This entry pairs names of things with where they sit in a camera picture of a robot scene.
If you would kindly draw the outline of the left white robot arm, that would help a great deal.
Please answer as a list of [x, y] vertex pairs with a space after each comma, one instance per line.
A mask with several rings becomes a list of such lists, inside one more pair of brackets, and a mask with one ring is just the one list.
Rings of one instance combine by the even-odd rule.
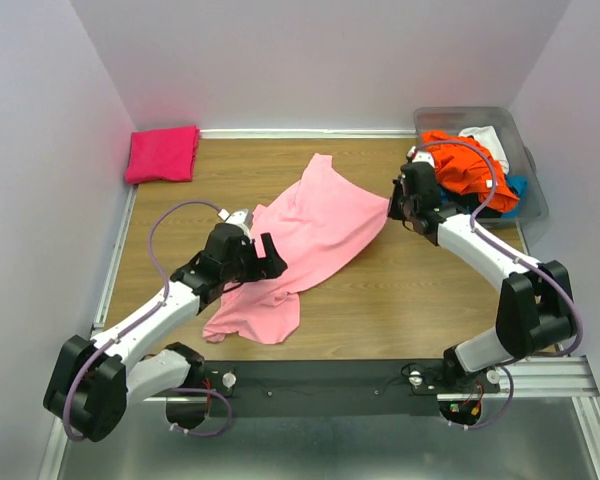
[[227, 285], [277, 279], [286, 268], [270, 233], [253, 240], [241, 225], [217, 224], [204, 248], [165, 276], [146, 304], [91, 339], [75, 335], [62, 345], [44, 408], [62, 421], [70, 440], [98, 442], [116, 428], [128, 406], [157, 393], [211, 395], [198, 352], [173, 343], [150, 356], [149, 348], [219, 299]]

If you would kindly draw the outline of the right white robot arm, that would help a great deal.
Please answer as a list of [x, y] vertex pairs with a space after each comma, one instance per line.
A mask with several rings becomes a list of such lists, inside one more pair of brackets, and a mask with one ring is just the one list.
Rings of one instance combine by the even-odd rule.
[[494, 326], [444, 351], [441, 373], [447, 385], [543, 353], [563, 341], [581, 340], [566, 267], [516, 250], [456, 204], [444, 203], [431, 165], [401, 166], [388, 217], [411, 224], [417, 234], [455, 254], [499, 292]]

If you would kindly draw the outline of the light pink t-shirt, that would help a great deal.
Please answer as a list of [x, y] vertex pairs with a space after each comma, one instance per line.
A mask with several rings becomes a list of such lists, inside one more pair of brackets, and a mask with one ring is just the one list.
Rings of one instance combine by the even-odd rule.
[[381, 232], [389, 201], [340, 175], [330, 155], [314, 154], [298, 181], [254, 210], [252, 233], [269, 233], [287, 269], [222, 296], [202, 337], [220, 343], [237, 334], [274, 345], [299, 326], [299, 294], [335, 275]]

